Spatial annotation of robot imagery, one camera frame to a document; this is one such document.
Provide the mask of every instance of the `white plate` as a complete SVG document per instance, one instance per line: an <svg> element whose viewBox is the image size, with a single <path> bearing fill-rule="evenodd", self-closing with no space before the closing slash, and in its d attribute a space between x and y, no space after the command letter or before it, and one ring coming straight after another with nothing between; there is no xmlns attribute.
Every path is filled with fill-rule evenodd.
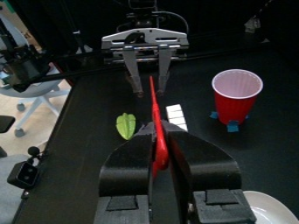
<svg viewBox="0 0 299 224"><path fill-rule="evenodd" d="M257 224L299 224L299 220L286 205L262 192L245 192Z"/></svg>

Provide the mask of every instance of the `black knob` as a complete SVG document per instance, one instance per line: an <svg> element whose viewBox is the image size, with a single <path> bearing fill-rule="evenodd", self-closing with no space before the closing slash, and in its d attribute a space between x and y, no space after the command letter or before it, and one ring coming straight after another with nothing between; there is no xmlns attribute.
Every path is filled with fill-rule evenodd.
<svg viewBox="0 0 299 224"><path fill-rule="evenodd" d="M40 149L36 147L36 146L32 146L30 149L28 149L28 154L32 156L32 157L38 157L39 154L40 154Z"/></svg>

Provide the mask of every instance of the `white tile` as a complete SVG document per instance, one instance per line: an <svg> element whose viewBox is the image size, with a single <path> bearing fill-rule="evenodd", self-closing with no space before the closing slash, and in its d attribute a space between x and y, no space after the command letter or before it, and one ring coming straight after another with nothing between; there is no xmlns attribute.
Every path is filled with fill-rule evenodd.
<svg viewBox="0 0 299 224"><path fill-rule="evenodd" d="M171 111L167 113L168 119L176 118L176 117L183 117L183 112L180 110L178 111Z"/></svg>
<svg viewBox="0 0 299 224"><path fill-rule="evenodd" d="M172 111L178 111L178 110L183 110L183 109L182 109L182 105L180 104L175 104L172 106L166 107L166 110L168 112L172 112Z"/></svg>
<svg viewBox="0 0 299 224"><path fill-rule="evenodd" d="M186 124L186 121L183 117L176 117L170 119L170 123L179 125L179 124Z"/></svg>
<svg viewBox="0 0 299 224"><path fill-rule="evenodd" d="M178 126L179 126L183 130L189 131L187 124L179 124Z"/></svg>

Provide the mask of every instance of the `gray floor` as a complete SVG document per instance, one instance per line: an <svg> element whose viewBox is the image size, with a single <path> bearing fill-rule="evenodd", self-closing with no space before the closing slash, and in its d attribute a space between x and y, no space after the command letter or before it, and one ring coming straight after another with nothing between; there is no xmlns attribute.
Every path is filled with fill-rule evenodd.
<svg viewBox="0 0 299 224"><path fill-rule="evenodd" d="M70 88L67 81L60 84L60 89ZM58 109L62 109L67 96L60 96L51 99L51 103ZM22 119L24 112L18 111L16 104L19 98L8 97L0 94L0 114L4 116L14 116L16 121ZM42 146L47 142L52 133L52 128L56 123L58 116L51 110L42 105L31 115L27 123L23 126L26 135L23 137L15 136L15 127L0 135L0 146L10 155L27 154L27 149L31 146Z"/></svg>

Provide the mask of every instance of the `screw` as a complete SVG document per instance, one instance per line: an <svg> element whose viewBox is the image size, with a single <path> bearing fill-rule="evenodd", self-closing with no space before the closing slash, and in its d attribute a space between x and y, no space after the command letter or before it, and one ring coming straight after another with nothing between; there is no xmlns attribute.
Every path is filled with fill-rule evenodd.
<svg viewBox="0 0 299 224"><path fill-rule="evenodd" d="M150 221L154 220L154 211L152 208L148 209Z"/></svg>
<svg viewBox="0 0 299 224"><path fill-rule="evenodd" d="M194 213L194 204L189 203L189 214Z"/></svg>

